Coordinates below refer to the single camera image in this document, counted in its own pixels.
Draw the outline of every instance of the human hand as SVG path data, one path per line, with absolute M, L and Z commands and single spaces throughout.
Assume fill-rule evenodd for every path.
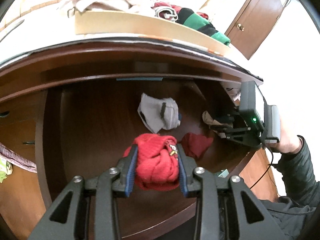
M 296 154 L 302 148 L 301 139 L 292 132 L 288 123 L 284 121 L 282 116 L 280 116 L 280 142 L 279 143 L 269 143 L 267 146 L 275 148 L 281 153 Z

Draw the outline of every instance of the red rolled sock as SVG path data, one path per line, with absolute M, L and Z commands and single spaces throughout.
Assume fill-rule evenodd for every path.
M 168 191 L 179 186 L 177 140 L 173 136 L 142 134 L 135 138 L 138 158 L 135 183 L 144 190 Z M 124 152 L 128 156 L 131 146 Z
M 181 145 L 187 156 L 194 158 L 195 160 L 201 159 L 203 154 L 208 150 L 213 142 L 213 138 L 206 137 L 201 134 L 186 133 L 182 140 Z

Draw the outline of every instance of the dark green sleeve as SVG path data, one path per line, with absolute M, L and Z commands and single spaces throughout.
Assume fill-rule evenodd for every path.
M 275 168 L 282 173 L 287 196 L 301 206 L 318 206 L 320 201 L 320 184 L 313 173 L 310 151 L 305 139 L 295 155 L 282 154 Z

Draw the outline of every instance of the triangular cutout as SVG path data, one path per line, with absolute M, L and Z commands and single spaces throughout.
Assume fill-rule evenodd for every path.
M 64 199 L 60 202 L 59 206 L 52 213 L 50 221 L 61 224 L 65 224 L 67 222 L 72 195 L 72 191 L 67 193 Z
M 253 203 L 251 198 L 247 195 L 246 192 L 241 192 L 241 198 L 244 206 L 244 212 L 247 217 L 247 222 L 253 224 L 259 221 L 263 221 L 264 217 Z

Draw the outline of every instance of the door knob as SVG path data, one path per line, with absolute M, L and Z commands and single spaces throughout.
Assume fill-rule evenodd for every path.
M 237 28 L 238 28 L 239 30 L 241 30 L 242 32 L 244 31 L 244 27 L 241 25 L 241 23 L 239 23 L 239 24 L 237 25 Z

